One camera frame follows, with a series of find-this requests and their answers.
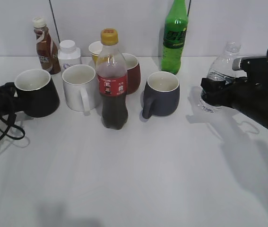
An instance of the mug handle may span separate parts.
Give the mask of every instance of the mug handle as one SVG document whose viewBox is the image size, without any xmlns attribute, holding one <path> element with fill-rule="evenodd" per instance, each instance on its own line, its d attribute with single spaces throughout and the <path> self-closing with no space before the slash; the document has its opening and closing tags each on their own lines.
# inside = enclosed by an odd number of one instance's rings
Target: mug handle
<svg viewBox="0 0 268 227">
<path fill-rule="evenodd" d="M 84 112 L 90 111 L 91 110 L 90 102 L 88 101 L 87 91 L 84 87 L 82 87 L 80 89 L 80 94 L 81 94 L 81 98 L 82 98 Z"/>
<path fill-rule="evenodd" d="M 152 113 L 151 113 L 151 107 L 152 107 L 152 104 L 154 102 L 154 98 L 147 98 L 145 103 L 143 104 L 143 110 L 142 110 L 142 117 L 144 119 L 149 119 L 151 116 L 152 116 Z"/>
</svg>

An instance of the white table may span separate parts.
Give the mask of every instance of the white table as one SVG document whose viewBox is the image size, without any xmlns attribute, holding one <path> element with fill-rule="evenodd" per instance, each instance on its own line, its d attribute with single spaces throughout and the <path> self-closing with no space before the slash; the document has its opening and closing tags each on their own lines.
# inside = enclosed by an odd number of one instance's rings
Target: white table
<svg viewBox="0 0 268 227">
<path fill-rule="evenodd" d="M 145 122 L 141 93 L 159 60 L 139 58 L 120 131 L 102 125 L 100 108 L 70 110 L 53 76 L 58 110 L 19 113 L 26 138 L 0 143 L 0 227 L 268 227 L 268 130 L 235 110 L 197 107 L 214 59 L 183 58 L 177 111 Z M 0 57 L 0 85 L 32 68 L 36 57 Z"/>
</svg>

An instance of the green soda bottle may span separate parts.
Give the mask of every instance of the green soda bottle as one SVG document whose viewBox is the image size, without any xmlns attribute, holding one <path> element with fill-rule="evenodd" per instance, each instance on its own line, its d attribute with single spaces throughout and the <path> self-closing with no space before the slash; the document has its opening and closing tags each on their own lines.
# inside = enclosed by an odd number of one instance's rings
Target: green soda bottle
<svg viewBox="0 0 268 227">
<path fill-rule="evenodd" d="M 181 66 L 186 28 L 189 20 L 184 0 L 174 0 L 164 26 L 162 71 L 177 74 Z"/>
</svg>

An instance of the mug rim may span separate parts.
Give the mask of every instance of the mug rim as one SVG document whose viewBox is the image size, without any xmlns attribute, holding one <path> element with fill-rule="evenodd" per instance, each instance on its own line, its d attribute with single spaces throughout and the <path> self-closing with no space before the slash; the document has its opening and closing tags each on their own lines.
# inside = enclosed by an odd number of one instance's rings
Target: mug rim
<svg viewBox="0 0 268 227">
<path fill-rule="evenodd" d="M 91 50 L 91 49 L 92 49 L 92 45 L 96 45 L 96 44 L 99 44 L 99 43 L 103 46 L 103 44 L 101 43 L 101 41 L 93 42 L 93 43 L 91 43 L 91 44 L 88 46 L 88 50 L 90 51 L 91 54 L 93 54 L 93 55 L 95 55 L 95 56 L 99 56 L 98 53 L 95 53 L 95 51 L 92 51 L 92 50 Z"/>
<path fill-rule="evenodd" d="M 129 56 L 132 56 L 132 57 L 134 57 L 134 58 L 135 58 L 135 60 L 137 61 L 137 63 L 135 64 L 135 66 L 134 66 L 134 67 L 131 67 L 131 68 L 127 69 L 127 70 L 132 70 L 133 68 L 137 67 L 137 65 L 139 64 L 139 60 L 138 60 L 138 58 L 137 58 L 135 55 L 130 54 L 130 53 L 123 53 L 122 55 L 123 55 L 123 57 L 124 57 L 124 55 L 129 55 Z"/>
<path fill-rule="evenodd" d="M 177 85 L 174 89 L 169 90 L 169 91 L 160 91 L 160 90 L 158 90 L 158 89 L 153 88 L 153 87 L 149 84 L 149 81 L 148 81 L 148 80 L 149 80 L 153 75 L 155 75 L 155 74 L 159 74 L 159 73 L 164 73 L 164 74 L 167 74 L 167 75 L 170 75 L 170 76 L 175 77 L 175 78 L 177 79 L 178 85 Z M 172 73 L 170 73 L 170 72 L 165 72 L 165 71 L 153 72 L 151 75 L 148 76 L 148 78 L 147 78 L 147 84 L 149 85 L 149 87 L 150 87 L 151 89 L 153 89 L 153 90 L 155 90 L 155 91 L 158 91 L 158 92 L 163 92 L 163 93 L 167 93 L 167 92 L 174 91 L 174 90 L 176 90 L 176 89 L 180 86 L 180 82 L 179 82 L 178 77 L 176 77 L 174 74 L 172 74 Z"/>
<path fill-rule="evenodd" d="M 36 88 L 36 89 L 23 89 L 23 88 L 20 88 L 20 87 L 17 85 L 17 83 L 16 83 L 17 79 L 18 79 L 20 76 L 22 76 L 23 74 L 25 74 L 25 73 L 27 73 L 27 72 L 30 72 L 30 71 L 42 71 L 42 72 L 46 72 L 46 74 L 48 75 L 48 80 L 47 80 L 47 82 L 46 82 L 44 85 L 42 85 L 41 87 Z M 37 91 L 37 90 L 40 90 L 41 88 L 47 86 L 48 83 L 49 83 L 50 81 L 51 81 L 51 75 L 50 75 L 50 73 L 49 73 L 48 71 L 43 70 L 43 69 L 31 69 L 31 70 L 25 70 L 25 71 L 19 73 L 19 74 L 17 75 L 17 77 L 15 78 L 15 80 L 14 80 L 14 85 L 15 85 L 15 87 L 16 87 L 17 89 L 22 90 L 22 91 Z"/>
<path fill-rule="evenodd" d="M 81 84 L 72 84 L 72 83 L 68 82 L 68 81 L 64 78 L 64 76 L 65 76 L 65 72 L 66 72 L 68 69 L 70 69 L 70 68 L 83 68 L 83 66 L 84 66 L 84 68 L 85 68 L 85 67 L 89 67 L 89 68 L 91 68 L 91 69 L 93 70 L 93 72 L 94 72 L 93 77 L 92 77 L 89 81 L 84 82 L 84 83 L 81 83 Z M 80 65 L 72 65 L 71 67 L 68 67 L 68 68 L 62 73 L 62 80 L 63 80 L 63 82 L 66 82 L 67 84 L 74 85 L 74 86 L 81 86 L 81 85 L 84 85 L 84 84 L 88 84 L 88 83 L 91 82 L 95 77 L 96 77 L 96 71 L 95 71 L 95 69 L 94 69 L 92 66 L 89 66 L 89 65 L 82 65 L 82 64 L 80 64 Z"/>
</svg>

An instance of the black mug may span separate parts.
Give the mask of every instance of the black mug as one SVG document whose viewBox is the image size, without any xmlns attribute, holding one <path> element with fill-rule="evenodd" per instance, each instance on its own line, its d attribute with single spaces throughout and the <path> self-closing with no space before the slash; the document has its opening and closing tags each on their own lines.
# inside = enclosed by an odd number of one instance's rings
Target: black mug
<svg viewBox="0 0 268 227">
<path fill-rule="evenodd" d="M 20 73 L 14 81 L 22 110 L 31 117 L 46 117 L 58 108 L 59 96 L 49 72 L 41 69 Z"/>
<path fill-rule="evenodd" d="M 147 78 L 143 94 L 142 116 L 168 116 L 175 112 L 180 99 L 178 78 L 169 72 L 155 72 Z"/>
</svg>

